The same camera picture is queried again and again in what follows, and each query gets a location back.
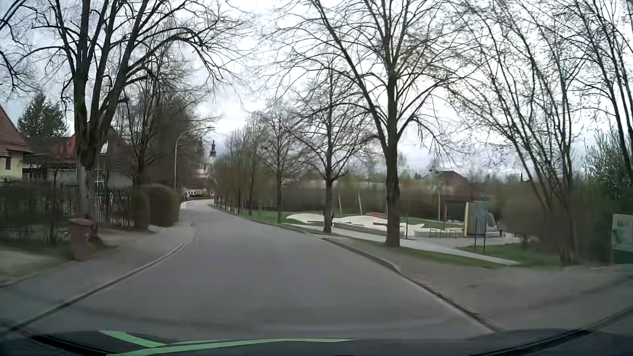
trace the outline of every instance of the lamp post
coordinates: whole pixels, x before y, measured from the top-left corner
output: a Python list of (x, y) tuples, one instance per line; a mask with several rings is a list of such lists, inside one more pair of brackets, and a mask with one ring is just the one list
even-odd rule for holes
[(173, 149), (173, 190), (176, 190), (176, 165), (178, 164), (178, 141), (180, 141), (180, 139), (182, 138), (182, 135), (188, 132), (200, 131), (200, 130), (206, 130), (206, 129), (210, 129), (210, 127), (201, 127), (199, 129), (191, 129), (178, 135), (178, 138), (176, 139), (176, 145)]

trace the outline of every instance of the trimmed bush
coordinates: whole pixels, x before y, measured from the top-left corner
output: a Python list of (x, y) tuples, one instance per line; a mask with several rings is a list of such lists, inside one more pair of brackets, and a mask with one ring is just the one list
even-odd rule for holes
[(131, 218), (135, 230), (147, 230), (149, 227), (149, 197), (145, 190), (137, 189), (130, 195)]
[(178, 192), (162, 184), (144, 184), (141, 190), (149, 198), (149, 223), (169, 227), (178, 221), (180, 196)]

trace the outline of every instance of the car hood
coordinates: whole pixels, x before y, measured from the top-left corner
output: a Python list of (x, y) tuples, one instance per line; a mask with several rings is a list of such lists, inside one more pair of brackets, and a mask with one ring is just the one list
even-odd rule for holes
[(563, 329), (528, 329), (485, 334), (469, 339), (400, 340), (351, 338), (277, 338), (256, 340), (171, 340), (141, 333), (115, 330), (38, 334), (0, 342), (0, 355), (527, 355), (547, 350), (574, 349), (600, 352), (630, 351), (633, 338)]

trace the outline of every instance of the fence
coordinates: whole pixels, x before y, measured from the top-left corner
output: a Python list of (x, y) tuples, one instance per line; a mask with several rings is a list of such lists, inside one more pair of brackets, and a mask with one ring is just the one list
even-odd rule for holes
[[(80, 216), (77, 186), (50, 182), (7, 182), (0, 185), (0, 238), (55, 244), (68, 239), (68, 219)], [(98, 222), (134, 227), (133, 191), (99, 190), (95, 197)]]

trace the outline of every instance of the asphalt road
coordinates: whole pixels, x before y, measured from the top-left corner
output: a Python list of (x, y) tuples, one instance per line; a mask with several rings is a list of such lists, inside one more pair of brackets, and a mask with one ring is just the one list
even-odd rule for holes
[(385, 267), (306, 234), (203, 202), (197, 234), (167, 260), (31, 324), (39, 332), (225, 338), (466, 338), (476, 322)]

